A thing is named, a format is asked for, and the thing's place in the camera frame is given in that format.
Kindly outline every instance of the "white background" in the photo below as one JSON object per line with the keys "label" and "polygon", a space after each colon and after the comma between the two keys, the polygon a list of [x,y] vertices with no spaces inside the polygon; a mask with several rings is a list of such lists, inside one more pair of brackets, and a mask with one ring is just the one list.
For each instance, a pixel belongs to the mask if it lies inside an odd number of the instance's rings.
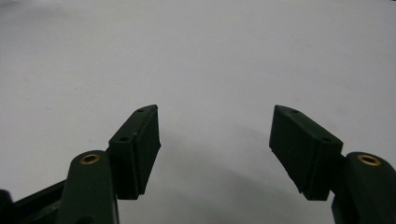
{"label": "white background", "polygon": [[268,147],[274,105],[396,166],[396,2],[25,0],[0,7],[0,188],[19,200],[159,106],[121,223],[333,223]]}

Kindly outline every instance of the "small hole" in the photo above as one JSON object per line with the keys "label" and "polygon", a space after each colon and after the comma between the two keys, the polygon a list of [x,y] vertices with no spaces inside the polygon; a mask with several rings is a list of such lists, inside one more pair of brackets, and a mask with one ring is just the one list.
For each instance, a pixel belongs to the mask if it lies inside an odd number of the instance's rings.
{"label": "small hole", "polygon": [[93,223],[92,216],[81,217],[76,222],[76,224],[92,224],[92,223]]}
{"label": "small hole", "polygon": [[87,165],[87,164],[93,164],[93,163],[95,163],[95,162],[97,162],[99,160],[100,160],[100,156],[99,155],[90,154],[90,155],[87,155],[87,156],[83,157],[79,162],[81,162],[82,164]]}
{"label": "small hole", "polygon": [[359,155],[358,159],[367,165],[378,166],[381,164],[381,161],[369,155]]}

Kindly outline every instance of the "screw hole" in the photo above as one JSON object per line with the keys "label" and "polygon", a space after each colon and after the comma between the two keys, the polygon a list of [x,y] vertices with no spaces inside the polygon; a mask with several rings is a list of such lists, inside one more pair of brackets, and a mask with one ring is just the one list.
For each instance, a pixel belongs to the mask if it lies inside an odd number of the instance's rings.
{"label": "screw hole", "polygon": [[83,157],[79,162],[84,165],[93,164],[100,160],[100,156],[98,154],[90,154]]}
{"label": "screw hole", "polygon": [[120,138],[121,142],[127,142],[129,140],[129,137],[122,137]]}
{"label": "screw hole", "polygon": [[367,165],[378,166],[381,164],[381,161],[369,155],[359,155],[358,159]]}
{"label": "screw hole", "polygon": [[76,224],[92,224],[92,223],[93,223],[92,216],[81,217],[76,222]]}

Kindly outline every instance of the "white surface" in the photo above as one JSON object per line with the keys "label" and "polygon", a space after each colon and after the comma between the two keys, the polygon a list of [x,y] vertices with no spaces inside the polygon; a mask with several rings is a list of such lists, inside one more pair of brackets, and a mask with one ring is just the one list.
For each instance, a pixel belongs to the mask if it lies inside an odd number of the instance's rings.
{"label": "white surface", "polygon": [[268,147],[273,107],[396,166],[396,2],[29,0],[0,7],[0,188],[18,200],[159,106],[121,223],[333,223]]}

